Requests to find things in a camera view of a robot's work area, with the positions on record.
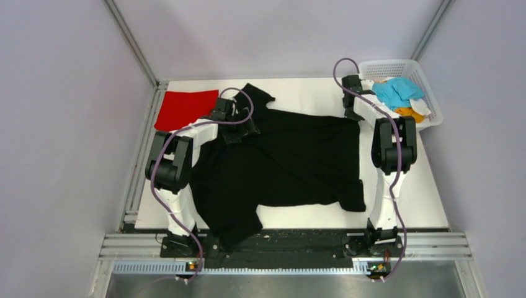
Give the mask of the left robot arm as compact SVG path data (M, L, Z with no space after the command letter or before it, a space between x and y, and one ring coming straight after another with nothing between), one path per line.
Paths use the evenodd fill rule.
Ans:
M234 98L219 97L215 108L181 129L156 132L150 148L145 177L157 203L166 211L168 235L166 246L183 256L202 258L203 245L197 237L197 223L189 209L192 201L190 179L201 147L220 135L221 129L239 137L253 128L254 103L241 107Z

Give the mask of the black t shirt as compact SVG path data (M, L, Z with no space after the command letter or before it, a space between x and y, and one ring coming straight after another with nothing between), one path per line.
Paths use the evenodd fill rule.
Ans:
M196 210L223 247L262 230L259 205L365 211L356 121L269 109L273 97L251 84L235 98L243 114L254 107L257 133L202 145L190 179Z

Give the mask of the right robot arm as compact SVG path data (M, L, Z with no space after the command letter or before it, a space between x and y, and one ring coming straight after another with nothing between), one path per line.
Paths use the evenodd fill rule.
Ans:
M386 107L372 90L365 89L357 74L336 82L344 92L345 116L368 124L373 131L371 159L378 173L374 205L364 235L347 240L345 253L389 258L403 249L398 233L405 231L405 224L397 201L405 176L417 159L416 122Z

